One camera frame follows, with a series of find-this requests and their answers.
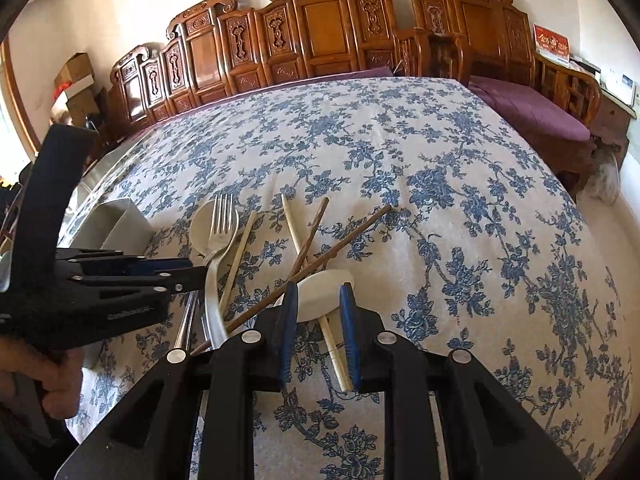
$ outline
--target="wooden cabinet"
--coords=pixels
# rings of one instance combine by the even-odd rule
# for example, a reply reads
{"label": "wooden cabinet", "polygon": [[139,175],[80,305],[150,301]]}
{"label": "wooden cabinet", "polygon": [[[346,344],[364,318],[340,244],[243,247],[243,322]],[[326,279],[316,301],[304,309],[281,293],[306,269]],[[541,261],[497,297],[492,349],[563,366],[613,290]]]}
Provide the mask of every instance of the wooden cabinet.
{"label": "wooden cabinet", "polygon": [[591,121],[589,130],[591,138],[596,144],[608,144],[613,147],[618,161],[618,168],[622,166],[626,150],[629,147],[629,140],[626,138],[626,131],[632,115],[618,104],[614,97],[602,91],[602,99],[596,116]]}

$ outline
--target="red object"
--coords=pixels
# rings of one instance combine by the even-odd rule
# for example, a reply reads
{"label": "red object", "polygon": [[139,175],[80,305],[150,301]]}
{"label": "red object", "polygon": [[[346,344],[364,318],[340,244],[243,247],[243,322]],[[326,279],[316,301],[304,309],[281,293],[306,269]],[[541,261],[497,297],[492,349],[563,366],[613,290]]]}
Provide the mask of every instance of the red object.
{"label": "red object", "polygon": [[533,29],[538,48],[569,62],[569,40],[565,36],[539,25],[533,25]]}
{"label": "red object", "polygon": [[64,92],[67,88],[69,88],[73,83],[71,81],[65,81],[53,91],[53,102],[56,102],[57,98],[60,97],[60,94]]}

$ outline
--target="white chopstick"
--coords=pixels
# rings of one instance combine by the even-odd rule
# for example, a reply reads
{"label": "white chopstick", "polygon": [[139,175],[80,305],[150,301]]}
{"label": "white chopstick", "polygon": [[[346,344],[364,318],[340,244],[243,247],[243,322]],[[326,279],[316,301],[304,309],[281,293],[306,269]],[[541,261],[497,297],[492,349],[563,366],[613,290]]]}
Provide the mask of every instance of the white chopstick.
{"label": "white chopstick", "polygon": [[[282,209],[284,211],[284,217],[287,219],[287,224],[289,224],[291,241],[293,241],[293,246],[296,248],[296,252],[299,253],[302,244],[300,243],[300,237],[298,236],[298,232],[296,231],[296,226],[293,223],[293,215],[291,214],[289,202],[287,201],[287,197],[286,195],[284,195],[284,193],[282,194]],[[335,344],[334,335],[331,333],[329,320],[327,319],[327,316],[320,316],[318,318],[318,322],[320,323],[320,329],[322,330],[322,337],[324,337],[324,342],[326,343],[326,349],[329,352],[329,357],[331,358],[331,362],[334,365],[335,375],[338,378],[340,389],[344,392],[348,392],[351,390],[351,384],[347,372],[344,369],[344,365],[342,364],[342,359],[340,359],[340,354],[338,353],[338,347]]]}
{"label": "white chopstick", "polygon": [[231,291],[234,288],[234,282],[236,281],[238,268],[240,267],[240,262],[242,261],[244,248],[246,247],[246,243],[249,239],[249,234],[251,234],[251,227],[254,226],[255,219],[257,218],[257,216],[258,216],[257,211],[251,211],[251,214],[249,215],[249,219],[246,221],[246,225],[244,226],[244,232],[242,233],[242,238],[240,238],[240,244],[238,245],[236,256],[234,256],[234,261],[231,264],[229,275],[226,277],[225,290],[222,292],[222,298],[220,298],[220,303],[218,304],[220,308],[220,316],[222,316],[223,319],[226,314],[226,306],[229,302]]}

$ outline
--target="finger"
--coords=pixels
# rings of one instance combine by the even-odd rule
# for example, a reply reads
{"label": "finger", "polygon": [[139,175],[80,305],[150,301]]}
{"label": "finger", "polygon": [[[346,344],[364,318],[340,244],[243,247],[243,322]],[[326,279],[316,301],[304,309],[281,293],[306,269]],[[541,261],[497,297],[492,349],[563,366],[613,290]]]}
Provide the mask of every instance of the finger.
{"label": "finger", "polygon": [[66,352],[60,369],[62,376],[68,381],[69,387],[65,390],[50,392],[42,399],[42,407],[52,418],[72,418],[78,413],[83,361],[84,349],[73,349]]}
{"label": "finger", "polygon": [[0,370],[41,381],[46,390],[68,387],[60,380],[58,366],[21,339],[0,337]]}

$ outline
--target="cardboard box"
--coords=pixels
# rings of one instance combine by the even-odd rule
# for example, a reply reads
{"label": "cardboard box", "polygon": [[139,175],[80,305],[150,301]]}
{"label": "cardboard box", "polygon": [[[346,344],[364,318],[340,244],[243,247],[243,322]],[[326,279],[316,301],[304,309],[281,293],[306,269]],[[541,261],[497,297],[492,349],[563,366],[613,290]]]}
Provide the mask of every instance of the cardboard box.
{"label": "cardboard box", "polygon": [[51,118],[56,123],[69,124],[84,128],[84,117],[87,114],[99,114],[94,95],[89,88],[78,92],[66,102],[58,99],[51,109]]}
{"label": "cardboard box", "polygon": [[89,55],[85,52],[78,52],[65,63],[53,85],[54,88],[58,88],[64,82],[75,83],[88,75],[94,75]]}

